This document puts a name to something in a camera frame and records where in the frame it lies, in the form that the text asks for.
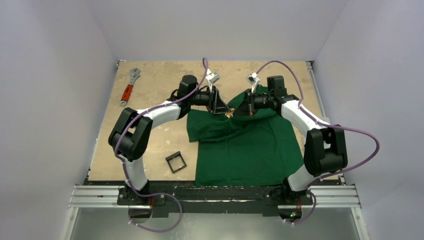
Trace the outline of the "green t-shirt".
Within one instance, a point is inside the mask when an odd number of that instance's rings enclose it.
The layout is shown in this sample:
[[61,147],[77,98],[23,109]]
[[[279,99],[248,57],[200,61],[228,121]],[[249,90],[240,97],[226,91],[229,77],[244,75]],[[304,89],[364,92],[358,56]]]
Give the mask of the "green t-shirt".
[[192,109],[186,129],[198,143],[196,186],[277,185],[304,163],[292,124],[269,108],[235,117]]

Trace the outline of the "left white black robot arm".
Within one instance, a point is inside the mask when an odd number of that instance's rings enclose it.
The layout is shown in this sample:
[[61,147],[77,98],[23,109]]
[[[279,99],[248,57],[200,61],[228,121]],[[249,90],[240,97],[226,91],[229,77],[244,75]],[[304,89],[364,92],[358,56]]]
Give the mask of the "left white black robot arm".
[[131,188],[129,197],[136,204],[142,205],[154,196],[149,192],[149,180],[142,160],[152,129],[182,119],[192,106],[205,106],[214,115],[231,112],[214,85],[219,78],[217,73],[208,73],[204,78],[207,85],[202,87],[195,76],[185,75],[178,89],[160,105],[143,110],[127,107],[121,112],[108,137],[108,144],[121,160],[125,183]]

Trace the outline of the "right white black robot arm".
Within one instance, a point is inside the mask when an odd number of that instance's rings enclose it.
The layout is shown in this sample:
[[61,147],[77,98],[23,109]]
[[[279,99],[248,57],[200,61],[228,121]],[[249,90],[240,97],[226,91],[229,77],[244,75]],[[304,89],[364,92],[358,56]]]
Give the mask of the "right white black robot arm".
[[306,195],[307,188],[325,174],[333,174],[348,164],[344,130],[319,124],[319,119],[305,109],[300,99],[288,94],[283,76],[267,78],[267,91],[256,91],[258,77],[255,73],[248,76],[251,88],[243,93],[241,104],[234,110],[235,117],[251,117],[260,109],[270,109],[292,123],[305,137],[303,165],[282,184],[268,192],[264,197],[269,202],[294,204]]

